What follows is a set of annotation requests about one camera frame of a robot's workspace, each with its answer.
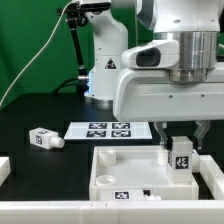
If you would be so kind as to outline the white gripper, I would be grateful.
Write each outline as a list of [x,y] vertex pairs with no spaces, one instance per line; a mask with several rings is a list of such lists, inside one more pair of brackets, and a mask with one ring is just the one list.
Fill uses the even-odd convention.
[[166,70],[124,69],[115,85],[113,114],[118,121],[155,122],[160,146],[168,150],[169,121],[197,121],[195,150],[201,150],[209,120],[224,119],[224,68],[208,72],[199,83],[172,83]]

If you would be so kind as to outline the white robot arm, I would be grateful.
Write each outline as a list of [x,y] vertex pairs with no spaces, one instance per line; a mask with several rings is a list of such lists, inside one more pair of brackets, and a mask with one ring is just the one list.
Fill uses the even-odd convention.
[[168,122],[194,121],[197,148],[213,120],[224,120],[224,62],[218,60],[224,0],[135,0],[150,42],[122,53],[114,92],[119,121],[154,124],[161,143]]

